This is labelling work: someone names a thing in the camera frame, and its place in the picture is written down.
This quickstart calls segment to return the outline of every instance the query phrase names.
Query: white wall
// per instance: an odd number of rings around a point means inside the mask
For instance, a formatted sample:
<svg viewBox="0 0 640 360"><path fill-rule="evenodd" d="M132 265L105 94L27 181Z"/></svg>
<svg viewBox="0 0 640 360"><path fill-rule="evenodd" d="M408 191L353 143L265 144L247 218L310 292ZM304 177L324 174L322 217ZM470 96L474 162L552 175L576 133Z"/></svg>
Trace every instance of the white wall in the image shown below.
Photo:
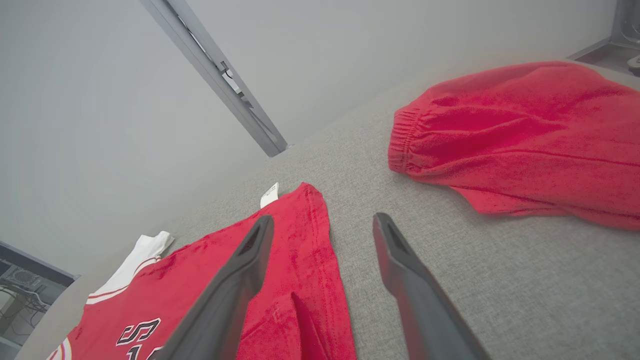
<svg viewBox="0 0 640 360"><path fill-rule="evenodd" d="M0 122L0 240L73 274L266 159L137 0L0 0Z"/></svg>
<svg viewBox="0 0 640 360"><path fill-rule="evenodd" d="M137 0L0 1L2 241L81 273L265 158ZM188 2L290 143L416 71L572 54L608 36L614 11L609 0Z"/></svg>
<svg viewBox="0 0 640 360"><path fill-rule="evenodd" d="M613 0L186 1L294 143L416 71L440 80L449 67L564 58L608 37L615 8Z"/></svg>

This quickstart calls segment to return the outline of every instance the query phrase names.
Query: metal bracket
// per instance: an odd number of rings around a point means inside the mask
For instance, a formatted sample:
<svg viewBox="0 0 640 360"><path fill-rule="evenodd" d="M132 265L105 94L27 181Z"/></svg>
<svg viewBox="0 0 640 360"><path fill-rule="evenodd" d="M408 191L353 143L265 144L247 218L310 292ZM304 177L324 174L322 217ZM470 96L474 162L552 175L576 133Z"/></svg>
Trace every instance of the metal bracket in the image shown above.
<svg viewBox="0 0 640 360"><path fill-rule="evenodd" d="M287 142L187 2L140 2L262 150L269 157L285 151ZM240 92L236 92L222 76L229 70Z"/></svg>

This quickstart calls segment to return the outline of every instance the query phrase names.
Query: metal frame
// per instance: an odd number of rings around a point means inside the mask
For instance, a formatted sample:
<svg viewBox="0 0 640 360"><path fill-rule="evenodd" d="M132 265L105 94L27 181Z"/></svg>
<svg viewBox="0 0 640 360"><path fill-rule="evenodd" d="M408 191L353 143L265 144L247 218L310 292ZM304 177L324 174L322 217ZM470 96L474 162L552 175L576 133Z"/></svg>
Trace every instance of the metal frame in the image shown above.
<svg viewBox="0 0 640 360"><path fill-rule="evenodd" d="M33 256L30 256L29 254L1 241L0 259L4 259L11 264L66 287L73 284L76 279L72 274L64 270L60 270L53 265L47 264L42 260L36 259Z"/></svg>
<svg viewBox="0 0 640 360"><path fill-rule="evenodd" d="M269 157L285 151L287 142L187 2L140 2L262 150ZM240 92L236 92L223 78L226 71L233 73Z"/></svg>

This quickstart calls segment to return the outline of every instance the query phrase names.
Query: jersey lettering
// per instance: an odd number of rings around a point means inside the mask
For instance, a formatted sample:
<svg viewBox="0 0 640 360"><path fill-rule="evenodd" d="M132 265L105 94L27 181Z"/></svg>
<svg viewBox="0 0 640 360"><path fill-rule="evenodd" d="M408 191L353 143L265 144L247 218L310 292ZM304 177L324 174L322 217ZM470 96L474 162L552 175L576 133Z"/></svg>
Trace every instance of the jersey lettering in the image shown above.
<svg viewBox="0 0 640 360"><path fill-rule="evenodd" d="M142 341L147 339L156 327L160 324L160 318L153 319L147 322L141 322L135 327L133 325L127 326L122 335L120 335L120 339L116 341L116 346L130 344L133 341Z"/></svg>

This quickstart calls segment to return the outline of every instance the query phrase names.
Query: white jersey trim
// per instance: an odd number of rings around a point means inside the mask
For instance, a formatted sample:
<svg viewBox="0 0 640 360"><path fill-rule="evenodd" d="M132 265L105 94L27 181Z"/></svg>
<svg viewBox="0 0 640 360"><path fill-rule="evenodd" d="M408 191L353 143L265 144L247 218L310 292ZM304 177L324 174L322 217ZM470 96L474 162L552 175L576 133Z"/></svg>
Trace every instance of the white jersey trim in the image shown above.
<svg viewBox="0 0 640 360"><path fill-rule="evenodd" d="M166 231L161 231L153 238L140 236L122 265L95 293L89 294L86 304L96 304L125 291L140 270L161 260L160 254L171 245L173 239Z"/></svg>

